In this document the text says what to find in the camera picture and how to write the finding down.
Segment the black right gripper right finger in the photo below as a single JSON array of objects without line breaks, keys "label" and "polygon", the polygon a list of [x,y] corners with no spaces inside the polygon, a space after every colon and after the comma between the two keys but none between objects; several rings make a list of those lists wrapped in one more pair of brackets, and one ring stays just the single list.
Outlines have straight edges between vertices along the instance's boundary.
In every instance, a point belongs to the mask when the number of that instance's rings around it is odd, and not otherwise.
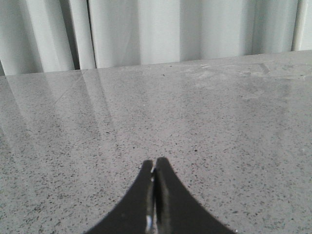
[{"label": "black right gripper right finger", "polygon": [[156,216],[159,234],[232,234],[185,188],[169,161],[156,161]]}]

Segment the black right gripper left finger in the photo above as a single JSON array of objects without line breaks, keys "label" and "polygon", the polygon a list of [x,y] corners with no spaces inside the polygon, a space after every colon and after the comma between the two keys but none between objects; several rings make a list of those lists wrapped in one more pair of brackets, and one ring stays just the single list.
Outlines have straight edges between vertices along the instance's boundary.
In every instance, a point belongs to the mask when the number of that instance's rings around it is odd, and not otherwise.
[{"label": "black right gripper left finger", "polygon": [[145,160],[122,200],[88,234],[151,234],[154,222],[153,162]]}]

